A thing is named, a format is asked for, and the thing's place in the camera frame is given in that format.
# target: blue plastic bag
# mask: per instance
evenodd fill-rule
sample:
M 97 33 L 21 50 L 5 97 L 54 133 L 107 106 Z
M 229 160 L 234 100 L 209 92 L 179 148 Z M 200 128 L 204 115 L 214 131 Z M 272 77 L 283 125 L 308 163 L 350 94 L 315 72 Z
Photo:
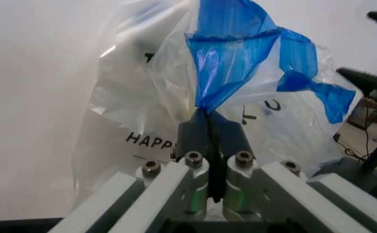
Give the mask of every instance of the blue plastic bag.
M 195 105 L 215 110 L 245 85 L 280 38 L 277 91 L 311 90 L 323 102 L 331 124 L 343 121 L 356 94 L 314 80 L 318 73 L 315 45 L 307 37 L 277 27 L 249 0 L 200 0 L 197 30 L 186 43 L 197 71 Z

